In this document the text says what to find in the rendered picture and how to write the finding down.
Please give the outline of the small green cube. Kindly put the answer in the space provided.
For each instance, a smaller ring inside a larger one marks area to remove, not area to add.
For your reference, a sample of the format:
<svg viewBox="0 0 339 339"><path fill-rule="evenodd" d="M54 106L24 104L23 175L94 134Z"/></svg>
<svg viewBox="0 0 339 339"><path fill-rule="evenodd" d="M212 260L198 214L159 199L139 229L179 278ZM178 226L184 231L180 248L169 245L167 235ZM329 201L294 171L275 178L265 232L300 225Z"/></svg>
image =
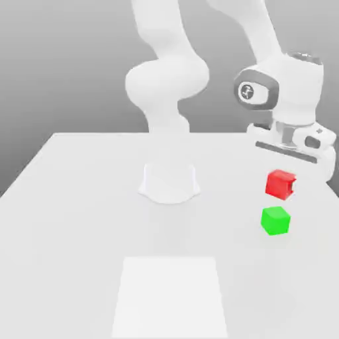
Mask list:
<svg viewBox="0 0 339 339"><path fill-rule="evenodd" d="M283 207L262 210L261 226L270 236L288 233L290 220L290 214Z"/></svg>

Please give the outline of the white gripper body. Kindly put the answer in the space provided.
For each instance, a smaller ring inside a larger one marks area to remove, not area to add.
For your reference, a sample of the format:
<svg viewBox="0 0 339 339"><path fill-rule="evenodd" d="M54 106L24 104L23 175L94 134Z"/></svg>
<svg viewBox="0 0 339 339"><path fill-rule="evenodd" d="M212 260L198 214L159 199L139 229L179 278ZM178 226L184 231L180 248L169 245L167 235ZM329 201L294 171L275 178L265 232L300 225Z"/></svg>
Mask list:
<svg viewBox="0 0 339 339"><path fill-rule="evenodd" d="M285 170L293 170L295 173L304 173L308 177L316 177L317 180L327 182L332 179L336 165L336 151L333 146L325 150L310 153L275 146L262 141L255 142L257 148L262 148L274 154L274 160L282 165Z"/></svg>

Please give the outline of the small red cube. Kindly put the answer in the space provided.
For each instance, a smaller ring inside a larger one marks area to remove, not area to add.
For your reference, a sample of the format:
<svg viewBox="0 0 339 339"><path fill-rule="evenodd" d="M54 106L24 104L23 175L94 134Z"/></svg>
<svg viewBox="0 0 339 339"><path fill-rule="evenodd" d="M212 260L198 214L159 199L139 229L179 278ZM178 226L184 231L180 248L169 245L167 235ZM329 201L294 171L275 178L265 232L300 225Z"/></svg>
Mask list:
<svg viewBox="0 0 339 339"><path fill-rule="evenodd" d="M265 193L285 201L293 194L296 179L295 174L276 169L267 176Z"/></svg>

